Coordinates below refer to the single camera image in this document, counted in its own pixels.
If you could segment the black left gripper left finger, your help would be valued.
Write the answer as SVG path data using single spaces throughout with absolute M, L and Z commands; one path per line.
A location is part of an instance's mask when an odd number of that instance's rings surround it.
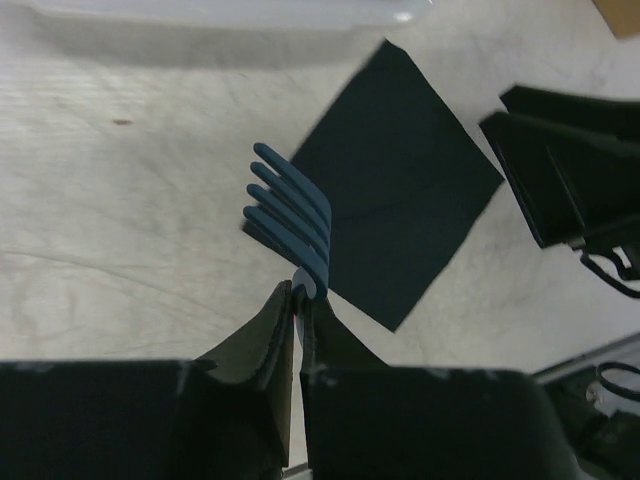
M 289 462 L 293 299 L 196 359 L 1 365 L 5 479 L 278 479 Z

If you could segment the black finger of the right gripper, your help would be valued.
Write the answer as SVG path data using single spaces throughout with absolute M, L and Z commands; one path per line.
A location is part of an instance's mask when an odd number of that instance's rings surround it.
M 639 243 L 639 103 L 516 85 L 480 128 L 542 248 Z

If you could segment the blue plastic fork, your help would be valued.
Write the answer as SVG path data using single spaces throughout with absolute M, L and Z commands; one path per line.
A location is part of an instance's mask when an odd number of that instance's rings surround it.
M 256 203 L 243 208 L 244 218 L 297 267 L 293 287 L 304 289 L 312 301 L 324 301 L 329 290 L 330 202 L 270 146 L 256 143 L 253 151 L 259 159 L 250 164 L 250 170 L 262 183 L 246 187 Z

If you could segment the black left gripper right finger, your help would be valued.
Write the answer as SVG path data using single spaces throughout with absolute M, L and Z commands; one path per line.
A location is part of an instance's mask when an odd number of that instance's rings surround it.
M 300 371 L 316 479 L 575 479 L 543 389 L 511 370 L 391 366 L 325 301 L 302 300 Z

